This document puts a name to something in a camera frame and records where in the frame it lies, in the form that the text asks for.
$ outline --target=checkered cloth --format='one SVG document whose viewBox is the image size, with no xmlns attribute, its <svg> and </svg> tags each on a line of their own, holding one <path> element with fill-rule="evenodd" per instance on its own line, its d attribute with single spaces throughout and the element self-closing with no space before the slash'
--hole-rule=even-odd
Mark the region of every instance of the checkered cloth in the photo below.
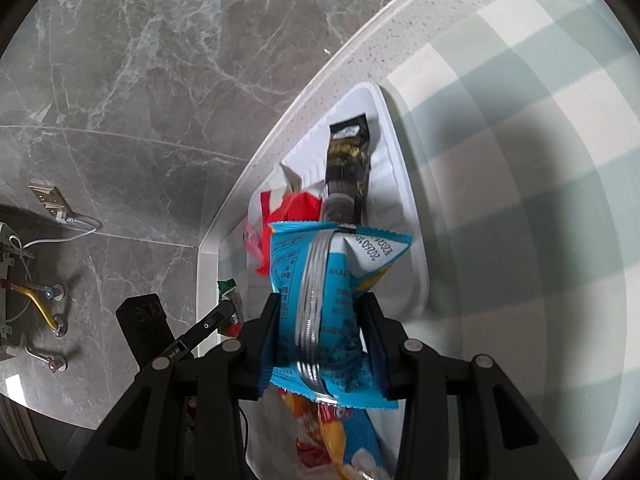
<svg viewBox="0 0 640 480">
<path fill-rule="evenodd" d="M 431 278 L 407 332 L 492 355 L 580 478 L 599 480 L 640 420 L 638 53 L 602 0 L 498 0 L 382 86 Z M 246 273 L 239 251 L 236 233 L 222 273 Z M 252 413 L 263 479 L 296 463 L 277 401 Z M 374 416 L 391 451 L 400 417 Z"/>
</svg>

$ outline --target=snack package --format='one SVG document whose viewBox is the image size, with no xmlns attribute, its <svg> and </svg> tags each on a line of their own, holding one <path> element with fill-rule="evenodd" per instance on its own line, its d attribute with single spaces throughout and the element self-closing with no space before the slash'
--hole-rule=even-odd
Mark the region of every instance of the snack package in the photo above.
<svg viewBox="0 0 640 480">
<path fill-rule="evenodd" d="M 369 125 L 364 115 L 329 126 L 326 152 L 327 198 L 321 220 L 360 225 L 363 223 L 369 171 Z"/>
<path fill-rule="evenodd" d="M 296 191 L 285 195 L 282 204 L 276 211 L 270 213 L 264 223 L 262 231 L 262 265 L 256 269 L 258 274 L 263 276 L 269 275 L 270 254 L 271 254 L 271 228 L 269 224 L 272 222 L 284 221 L 308 221 L 318 220 L 320 218 L 320 206 L 322 201 L 306 191 Z"/>
<path fill-rule="evenodd" d="M 271 228 L 271 283 L 281 302 L 271 382 L 340 406 L 396 408 L 374 383 L 353 302 L 409 248 L 411 236 L 328 222 Z"/>
<path fill-rule="evenodd" d="M 282 167 L 277 164 L 267 179 L 254 191 L 249 199 L 242 241 L 246 252 L 258 266 L 264 266 L 262 236 L 267 226 L 267 218 L 282 204 L 286 195 L 291 193 L 291 185 Z M 268 275 L 269 264 L 266 264 L 264 276 Z"/>
<path fill-rule="evenodd" d="M 283 389 L 280 396 L 300 424 L 296 449 L 305 466 L 332 463 L 343 480 L 389 480 L 365 410 L 317 404 Z"/>
<path fill-rule="evenodd" d="M 244 323 L 244 311 L 236 280 L 231 278 L 224 282 L 218 282 L 218 291 L 220 293 L 220 301 L 229 300 L 235 307 L 233 315 L 218 327 L 218 333 L 227 337 L 238 337 Z"/>
</svg>

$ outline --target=yellow pipe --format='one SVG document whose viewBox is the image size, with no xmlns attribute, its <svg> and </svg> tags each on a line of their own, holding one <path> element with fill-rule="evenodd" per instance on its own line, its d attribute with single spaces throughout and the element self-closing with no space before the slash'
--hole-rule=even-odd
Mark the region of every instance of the yellow pipe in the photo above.
<svg viewBox="0 0 640 480">
<path fill-rule="evenodd" d="M 16 292 L 19 292 L 20 294 L 22 294 L 23 296 L 26 296 L 27 298 L 29 298 L 31 301 L 33 301 L 33 303 L 36 304 L 36 306 L 38 307 L 38 310 L 40 311 L 40 313 L 42 314 L 42 317 L 44 318 L 44 321 L 47 322 L 47 324 L 49 325 L 49 327 L 54 331 L 57 332 L 58 331 L 58 324 L 56 323 L 56 321 L 51 317 L 51 314 L 49 313 L 49 311 L 47 310 L 47 307 L 44 306 L 44 304 L 40 301 L 40 298 L 36 295 L 35 292 L 33 292 L 30 288 L 26 288 L 25 286 L 20 286 L 20 285 L 14 285 L 12 283 L 11 288 L 13 290 L 15 290 Z"/>
</svg>

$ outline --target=black snack package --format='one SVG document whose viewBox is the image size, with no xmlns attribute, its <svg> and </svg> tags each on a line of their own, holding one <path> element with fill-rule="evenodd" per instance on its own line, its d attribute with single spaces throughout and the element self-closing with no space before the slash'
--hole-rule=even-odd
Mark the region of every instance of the black snack package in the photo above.
<svg viewBox="0 0 640 480">
<path fill-rule="evenodd" d="M 369 125 L 364 114 L 329 126 L 322 221 L 362 224 L 369 186 Z"/>
</svg>

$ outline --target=screw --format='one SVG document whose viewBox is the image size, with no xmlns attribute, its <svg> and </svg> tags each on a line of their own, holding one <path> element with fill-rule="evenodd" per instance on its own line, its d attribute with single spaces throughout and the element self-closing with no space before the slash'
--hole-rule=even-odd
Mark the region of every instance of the screw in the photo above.
<svg viewBox="0 0 640 480">
<path fill-rule="evenodd" d="M 480 354 L 476 356 L 476 364 L 481 368 L 491 368 L 494 365 L 494 360 L 488 355 Z"/>
<path fill-rule="evenodd" d="M 53 318 L 53 321 L 55 321 L 58 326 L 57 330 L 53 330 L 53 333 L 55 334 L 55 336 L 56 337 L 64 336 L 66 334 L 66 331 L 68 330 L 68 326 L 66 325 L 66 322 L 63 319 L 63 317 L 60 314 L 54 314 L 51 317 Z"/>
<path fill-rule="evenodd" d="M 49 359 L 49 370 L 53 373 L 56 372 L 64 372 L 66 370 L 66 359 L 61 355 L 55 355 L 51 359 Z"/>
<path fill-rule="evenodd" d="M 156 357 L 151 366 L 154 370 L 165 370 L 169 366 L 169 358 L 164 356 Z"/>
<path fill-rule="evenodd" d="M 238 339 L 227 339 L 222 343 L 222 349 L 225 352 L 237 352 L 242 348 L 242 343 Z"/>
<path fill-rule="evenodd" d="M 417 339 L 407 339 L 404 342 L 404 349 L 409 352 L 419 352 L 422 350 L 422 342 Z"/>
</svg>

